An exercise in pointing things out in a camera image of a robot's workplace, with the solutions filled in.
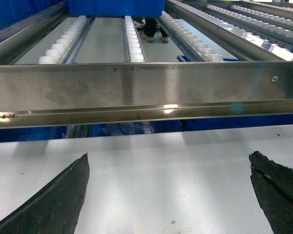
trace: person's leg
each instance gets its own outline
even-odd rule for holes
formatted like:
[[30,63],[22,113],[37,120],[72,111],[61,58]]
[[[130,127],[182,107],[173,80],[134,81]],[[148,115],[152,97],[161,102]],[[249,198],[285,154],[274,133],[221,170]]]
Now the person's leg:
[[162,37],[164,37],[164,38],[168,37],[167,33],[163,30],[162,27],[161,27],[161,34],[162,34]]
[[168,43],[170,41],[170,37],[167,35],[167,33],[161,28],[161,34],[162,34],[162,42]]
[[156,30],[156,20],[153,18],[146,18],[146,24],[143,26],[143,33],[152,38],[154,37]]

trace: white roller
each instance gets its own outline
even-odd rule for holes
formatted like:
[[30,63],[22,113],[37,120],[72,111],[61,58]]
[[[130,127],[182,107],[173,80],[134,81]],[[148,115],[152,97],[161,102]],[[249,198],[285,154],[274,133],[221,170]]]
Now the white roller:
[[56,44],[53,44],[50,50],[46,50],[46,56],[39,58],[39,64],[59,63],[64,54],[67,53],[69,46],[75,41],[86,21],[86,16],[79,16],[67,31],[61,35],[60,39],[57,39]]
[[[213,7],[213,10],[215,10],[217,12],[222,12],[223,11],[223,9],[220,8],[220,7]],[[247,13],[250,13],[250,14],[253,14],[253,15],[255,15],[255,13],[259,13],[258,11],[254,11],[254,10],[251,10],[251,9],[248,9],[248,8],[243,8],[242,10],[244,12],[247,12]],[[268,19],[271,19],[271,20],[274,20],[274,21],[281,21],[281,20],[284,21],[285,20],[284,18],[280,18],[279,16],[265,15],[264,13],[261,13],[261,14],[262,14],[262,16],[265,16]],[[280,34],[282,36],[287,36],[287,37],[293,39],[293,31],[286,30],[286,29],[284,29],[282,27],[276,27],[275,25],[272,25],[272,24],[263,23],[262,21],[253,19],[251,17],[245,18],[244,21],[246,21],[248,23],[251,23],[253,25],[256,25],[256,26],[263,27],[263,28],[265,28],[265,29],[267,29],[269,31],[278,33],[278,34]]]
[[130,62],[145,62],[132,18],[125,16],[125,28]]

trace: metal frame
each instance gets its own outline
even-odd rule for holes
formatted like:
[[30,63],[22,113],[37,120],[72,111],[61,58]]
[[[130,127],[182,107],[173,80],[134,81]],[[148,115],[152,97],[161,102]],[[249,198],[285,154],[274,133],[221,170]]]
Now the metal frame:
[[30,17],[23,23],[17,23],[2,31],[2,35],[10,35],[0,43],[0,65],[12,65],[17,62],[25,53],[27,53],[36,43],[38,43],[45,35],[58,26],[65,18],[69,16],[69,12],[64,2],[60,2],[41,13]]
[[0,128],[293,113],[293,62],[0,67]]

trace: roller conveyor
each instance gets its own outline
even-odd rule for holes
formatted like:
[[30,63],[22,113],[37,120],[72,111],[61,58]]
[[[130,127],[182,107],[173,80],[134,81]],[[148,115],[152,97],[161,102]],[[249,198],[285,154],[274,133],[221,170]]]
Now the roller conveyor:
[[227,11],[220,7],[207,5],[207,8],[216,17],[228,23],[232,23],[254,35],[259,35],[263,39],[268,39],[270,43],[276,43],[293,52],[293,31],[286,30],[282,27],[276,27],[275,25],[264,23],[260,20],[246,17],[232,11]]
[[[20,94],[18,89],[9,89],[8,86],[0,83],[0,88],[3,89],[2,93],[0,93],[0,127],[293,113],[293,85],[288,85],[288,82],[293,82],[292,31],[261,22],[258,25],[259,21],[254,19],[249,20],[247,18],[250,22],[246,22],[243,20],[244,16],[211,4],[206,4],[203,8],[196,9],[179,1],[168,0],[166,6],[169,14],[163,12],[163,15],[157,20],[172,37],[181,53],[188,56],[190,61],[218,62],[217,65],[192,62],[187,64],[147,63],[147,56],[143,49],[143,43],[139,38],[139,33],[133,26],[132,19],[128,16],[120,19],[120,24],[118,24],[120,26],[118,30],[123,32],[123,36],[119,37],[123,41],[120,43],[120,45],[123,45],[123,59],[118,61],[146,62],[145,64],[89,64],[87,66],[72,64],[66,67],[68,65],[64,63],[73,63],[78,58],[78,52],[83,50],[83,41],[89,40],[87,39],[87,34],[91,30],[95,30],[95,23],[93,23],[96,20],[95,18],[80,17],[63,27],[63,34],[57,36],[58,39],[55,39],[54,44],[45,48],[45,51],[40,51],[40,57],[47,59],[42,61],[43,63],[61,64],[54,67],[47,64],[39,66],[27,65],[25,67],[0,67],[0,77],[4,77],[4,79],[1,78],[0,80],[4,80],[4,83],[9,83],[9,85],[15,82],[13,85],[22,87],[23,90]],[[251,25],[251,32],[253,33],[208,14],[211,11],[213,14],[219,13],[226,18],[238,20],[241,25],[242,23]],[[200,30],[240,60],[268,62],[262,65],[257,63],[256,66],[243,62],[223,63],[223,57],[219,52],[216,52],[213,48],[214,45],[210,47],[208,44],[203,43],[203,40],[195,35],[193,31],[195,29],[185,28],[178,19],[174,19],[171,15],[185,19],[194,28]],[[272,41],[271,38],[268,41],[267,36],[273,34],[270,31],[272,27],[276,28],[274,35],[279,35],[279,40],[277,41],[279,45],[276,45],[276,41]],[[253,31],[259,28],[262,32],[262,38]],[[0,48],[10,40],[3,41],[0,44]],[[49,58],[53,59],[55,57],[57,57],[57,62],[48,62]],[[275,60],[286,62],[280,64],[272,62]],[[247,71],[243,72],[245,81],[240,79],[240,82],[234,82],[233,80],[240,76],[229,73],[228,69],[230,67],[236,70],[236,74],[241,71]],[[84,76],[78,75],[80,69],[83,70]],[[258,69],[263,69],[260,76],[257,75]],[[17,76],[20,71],[23,71],[22,77],[17,80],[10,79],[10,76]],[[91,75],[92,71],[96,71],[99,76],[93,77]],[[195,77],[189,79],[193,72],[196,74]],[[267,73],[265,77],[269,82],[260,79],[264,73]],[[130,85],[130,89],[123,87],[122,80],[125,79],[124,75],[131,77],[131,82],[137,79]],[[150,79],[154,79],[154,81],[149,84],[147,80],[143,80],[144,76],[152,77]],[[265,85],[249,86],[247,80],[257,79],[257,76],[258,82]],[[30,77],[37,78],[39,85],[33,86],[28,83],[27,79],[30,79]],[[115,82],[111,87],[107,77],[114,77]],[[206,92],[197,93],[193,90],[193,87],[198,85],[197,81],[204,80],[204,77],[218,80],[216,85],[200,83],[202,91],[210,90],[209,94]],[[167,81],[163,83],[163,80],[172,78],[178,80],[178,90],[172,91],[165,87]],[[60,86],[53,85],[50,92],[49,84],[54,84],[54,82],[65,84],[64,80],[67,79],[72,79],[69,86],[76,89],[74,93],[77,96],[74,100]],[[222,83],[231,82],[231,79],[236,88],[222,91],[225,88]],[[87,87],[85,93],[77,92],[81,83]],[[101,83],[99,92],[94,86],[97,83]],[[154,86],[164,90],[164,93],[155,93],[153,91]],[[249,89],[245,90],[244,93],[237,92],[237,90],[243,90],[243,87],[248,87]],[[110,89],[113,90],[113,98],[109,95],[101,95],[110,94]],[[142,90],[152,94],[152,97],[145,98],[140,96]],[[212,90],[226,92],[227,94],[219,98]],[[35,98],[28,99],[32,93],[36,94],[37,100]],[[57,102],[50,96],[61,96],[62,101]],[[165,114],[167,108],[169,109],[169,115]],[[242,112],[234,111],[239,108],[241,108]]]
[[[68,125],[78,138],[94,123],[293,114],[293,50],[267,28],[226,21],[236,12],[293,31],[282,19],[293,9],[276,6],[264,21],[268,4],[167,0],[156,18],[175,43],[165,45],[141,41],[130,16],[54,6],[14,25],[16,36],[0,32],[0,129]],[[153,62],[157,46],[190,62]],[[250,180],[257,150],[293,168],[293,125],[0,143],[0,220],[88,152],[75,234],[273,234]]]

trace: white table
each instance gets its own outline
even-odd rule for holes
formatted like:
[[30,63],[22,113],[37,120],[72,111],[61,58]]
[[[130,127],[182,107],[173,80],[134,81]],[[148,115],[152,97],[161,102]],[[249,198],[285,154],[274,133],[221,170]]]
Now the white table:
[[293,125],[0,143],[0,220],[88,153],[76,234],[272,234],[250,180],[256,150],[293,168]]

